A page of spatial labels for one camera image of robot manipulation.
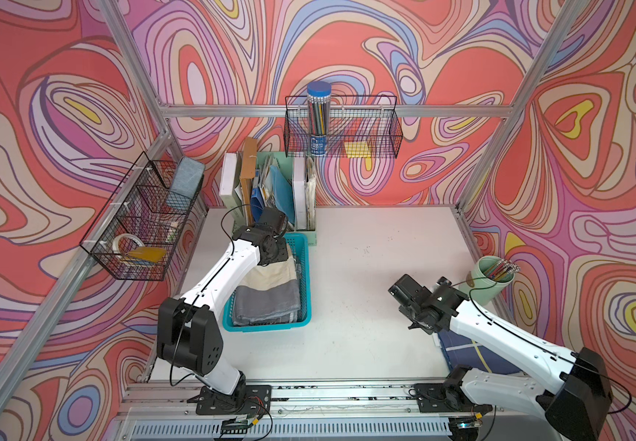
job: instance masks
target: gray towel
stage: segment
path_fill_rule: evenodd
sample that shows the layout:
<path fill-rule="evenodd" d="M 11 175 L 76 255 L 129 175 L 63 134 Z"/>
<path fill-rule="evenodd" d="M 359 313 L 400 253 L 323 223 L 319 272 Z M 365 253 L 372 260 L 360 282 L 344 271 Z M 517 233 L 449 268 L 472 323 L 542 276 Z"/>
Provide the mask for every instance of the gray towel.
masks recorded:
<path fill-rule="evenodd" d="M 248 326 L 296 322 L 301 296 L 296 264 L 288 247 L 288 259 L 255 267 L 235 290 L 233 323 Z"/>

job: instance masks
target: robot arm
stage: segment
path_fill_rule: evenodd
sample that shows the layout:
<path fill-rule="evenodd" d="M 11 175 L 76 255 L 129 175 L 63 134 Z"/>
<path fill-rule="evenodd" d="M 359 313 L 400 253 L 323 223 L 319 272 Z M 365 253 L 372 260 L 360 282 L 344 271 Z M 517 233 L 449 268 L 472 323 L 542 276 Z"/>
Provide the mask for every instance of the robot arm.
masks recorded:
<path fill-rule="evenodd" d="M 285 219 L 277 209 L 265 208 L 254 226 L 234 235 L 222 258 L 195 287 L 180 298 L 164 300 L 158 309 L 157 357 L 189 370 L 216 392 L 229 397 L 242 392 L 242 373 L 223 357 L 218 319 L 252 268 L 288 259 L 281 234 Z"/>
<path fill-rule="evenodd" d="M 399 311 L 429 334 L 452 330 L 489 348 L 527 375 L 457 366 L 444 383 L 446 401 L 493 404 L 545 419 L 572 441 L 596 440 L 612 404 L 605 361 L 542 340 L 475 305 L 442 277 L 434 292 L 403 275 L 389 292 Z"/>

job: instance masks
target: tape roll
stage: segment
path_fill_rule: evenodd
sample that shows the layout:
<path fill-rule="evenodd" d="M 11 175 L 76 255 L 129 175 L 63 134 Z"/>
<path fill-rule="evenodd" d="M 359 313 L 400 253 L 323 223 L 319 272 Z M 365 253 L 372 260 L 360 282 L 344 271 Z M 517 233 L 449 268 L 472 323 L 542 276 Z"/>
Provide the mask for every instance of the tape roll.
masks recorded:
<path fill-rule="evenodd" d="M 134 234 L 129 234 L 129 233 L 124 233 L 124 234 L 119 234 L 119 236 L 115 237 L 112 240 L 112 252 L 114 252 L 115 254 L 118 254 L 118 258 L 122 258 L 123 254 L 119 251 L 119 241 L 121 241 L 122 239 L 129 239 L 130 241 L 134 242 L 137 244 L 137 246 L 144 246 L 144 242 L 142 242 L 142 240 L 140 238 L 138 238 L 137 236 L 135 236 Z"/>

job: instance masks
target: dark blue fabric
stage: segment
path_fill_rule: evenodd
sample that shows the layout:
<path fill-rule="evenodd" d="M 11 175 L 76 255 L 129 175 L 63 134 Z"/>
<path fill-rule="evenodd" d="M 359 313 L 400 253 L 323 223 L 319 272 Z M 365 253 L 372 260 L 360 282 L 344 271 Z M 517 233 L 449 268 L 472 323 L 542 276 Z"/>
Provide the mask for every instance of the dark blue fabric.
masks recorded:
<path fill-rule="evenodd" d="M 438 338 L 441 341 L 443 355 L 446 357 L 446 362 L 451 370 L 455 366 L 463 364 L 496 374 L 521 372 L 521 369 L 517 366 L 509 363 L 504 358 L 490 351 L 490 349 L 453 331 L 440 331 Z"/>

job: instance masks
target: paper document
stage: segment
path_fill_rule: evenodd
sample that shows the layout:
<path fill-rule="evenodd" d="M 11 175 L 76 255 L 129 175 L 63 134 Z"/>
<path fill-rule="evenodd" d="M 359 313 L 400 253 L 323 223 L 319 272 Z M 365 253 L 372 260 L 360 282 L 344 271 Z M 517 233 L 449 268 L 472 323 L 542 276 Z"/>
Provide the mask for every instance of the paper document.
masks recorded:
<path fill-rule="evenodd" d="M 293 158 L 293 208 L 296 211 L 296 230 L 308 228 L 306 207 L 306 159 L 303 156 Z"/>
<path fill-rule="evenodd" d="M 226 153 L 223 159 L 223 169 L 220 173 L 220 199 L 225 208 L 232 209 L 232 217 L 235 220 L 235 228 L 245 225 L 242 205 L 242 190 L 240 188 L 240 158 L 237 153 Z"/>
<path fill-rule="evenodd" d="M 316 228 L 316 185 L 318 174 L 312 157 L 306 158 L 306 208 L 308 213 L 308 229 Z"/>

